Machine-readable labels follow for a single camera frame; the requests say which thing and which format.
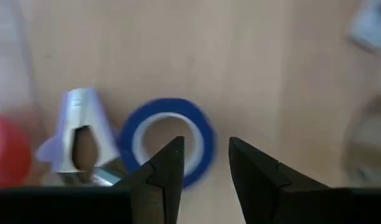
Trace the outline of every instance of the tape roll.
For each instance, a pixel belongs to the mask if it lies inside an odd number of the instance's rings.
[[[156,121],[174,117],[185,121],[194,135],[194,150],[185,160],[184,188],[199,180],[209,168],[215,150],[214,131],[207,118],[190,101],[179,98],[160,98],[147,102],[132,113],[119,135],[121,159],[128,172],[136,171],[151,157],[145,150],[146,130]]]

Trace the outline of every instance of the white cardboard core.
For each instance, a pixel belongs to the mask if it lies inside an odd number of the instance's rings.
[[[151,156],[146,152],[146,148],[143,144],[145,132],[154,122],[168,117],[179,118],[185,121],[189,125],[190,130],[192,131],[192,134],[194,136],[194,150],[190,158],[185,159],[184,164],[184,175],[188,175],[196,169],[196,167],[202,160],[204,153],[204,139],[202,137],[202,133],[200,132],[196,124],[193,123],[189,118],[181,114],[171,112],[158,113],[148,117],[141,124],[139,124],[133,136],[132,151],[134,157],[139,165],[143,165],[145,162],[150,160]]]

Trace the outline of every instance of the wooden surface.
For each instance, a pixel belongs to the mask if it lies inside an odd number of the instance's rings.
[[[182,194],[178,223],[244,222],[229,136],[325,184],[347,184],[343,133],[381,93],[381,54],[346,38],[359,0],[20,2],[48,134],[62,93],[87,86],[117,127],[157,97],[186,98],[210,117],[217,157]]]

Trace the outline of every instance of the red object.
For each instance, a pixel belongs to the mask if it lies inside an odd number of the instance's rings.
[[[0,189],[23,184],[31,166],[31,147],[25,134],[0,116]]]

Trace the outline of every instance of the blue tape roll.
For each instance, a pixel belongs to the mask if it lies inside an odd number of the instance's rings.
[[[190,101],[179,98],[160,98],[147,102],[132,113],[119,135],[121,159],[128,172],[136,171],[148,160],[141,142],[147,126],[167,117],[177,117],[188,123],[194,132],[195,150],[185,161],[184,188],[199,180],[212,163],[215,135],[207,118]]]

